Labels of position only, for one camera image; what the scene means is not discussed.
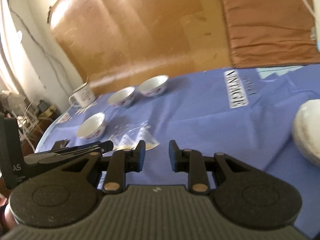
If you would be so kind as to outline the large white bowl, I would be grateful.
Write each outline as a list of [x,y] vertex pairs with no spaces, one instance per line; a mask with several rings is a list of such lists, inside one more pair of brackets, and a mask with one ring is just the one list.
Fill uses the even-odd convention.
[[80,139],[93,140],[103,136],[106,129],[105,114],[96,113],[85,120],[78,128],[76,136]]

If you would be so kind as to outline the large floral plate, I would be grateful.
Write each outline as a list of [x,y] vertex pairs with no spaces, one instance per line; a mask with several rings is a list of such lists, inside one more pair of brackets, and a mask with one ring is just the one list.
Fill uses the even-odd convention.
[[304,158],[319,166],[319,99],[299,107],[292,123],[292,139]]

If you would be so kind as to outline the floral bowl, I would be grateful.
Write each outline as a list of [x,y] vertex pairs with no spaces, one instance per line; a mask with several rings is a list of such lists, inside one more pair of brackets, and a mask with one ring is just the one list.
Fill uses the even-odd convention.
[[134,86],[123,88],[114,94],[112,94],[107,103],[116,108],[126,108],[129,107],[135,98],[135,90]]
[[168,83],[167,75],[159,75],[152,77],[138,86],[138,91],[145,97],[155,98],[162,95]]

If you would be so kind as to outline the black smartphone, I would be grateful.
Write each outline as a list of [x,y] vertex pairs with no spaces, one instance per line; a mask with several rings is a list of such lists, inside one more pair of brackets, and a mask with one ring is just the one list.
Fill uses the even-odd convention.
[[56,141],[53,144],[53,146],[51,148],[51,151],[58,151],[58,150],[61,150],[63,148],[66,148],[68,143],[69,143],[68,139],[63,139],[63,140]]

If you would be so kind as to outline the blue patterned tablecloth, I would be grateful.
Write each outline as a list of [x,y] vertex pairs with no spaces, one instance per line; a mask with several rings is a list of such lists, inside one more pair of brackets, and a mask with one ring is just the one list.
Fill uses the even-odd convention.
[[224,152],[293,185],[303,206],[295,222],[308,237],[319,233],[319,167],[306,160],[291,138],[292,121],[301,104],[319,98],[319,65],[305,66],[284,75],[260,77],[256,69],[230,70],[243,84],[247,104],[231,108],[232,81],[225,70],[193,73],[169,80],[158,98],[137,95],[126,109],[113,108],[103,95],[97,103],[69,119],[53,123],[40,140],[37,151],[50,150],[56,141],[84,145],[78,127],[95,113],[106,116],[104,140],[115,145],[145,140],[156,147],[146,153],[142,172],[129,173],[128,184],[186,184],[185,173],[171,169],[168,146],[191,148],[210,156]]

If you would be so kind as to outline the white enamel mug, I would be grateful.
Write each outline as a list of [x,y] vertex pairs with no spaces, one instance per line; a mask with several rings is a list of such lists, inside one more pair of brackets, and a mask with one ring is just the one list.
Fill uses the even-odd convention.
[[95,100],[96,96],[87,82],[75,89],[68,99],[69,104],[74,108],[85,108]]

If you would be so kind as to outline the brown seat cushion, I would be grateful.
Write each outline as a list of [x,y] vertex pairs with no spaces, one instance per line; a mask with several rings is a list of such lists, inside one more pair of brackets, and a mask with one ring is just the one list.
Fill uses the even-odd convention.
[[[306,0],[315,5],[315,0]],[[315,20],[302,0],[221,0],[237,68],[319,63]]]

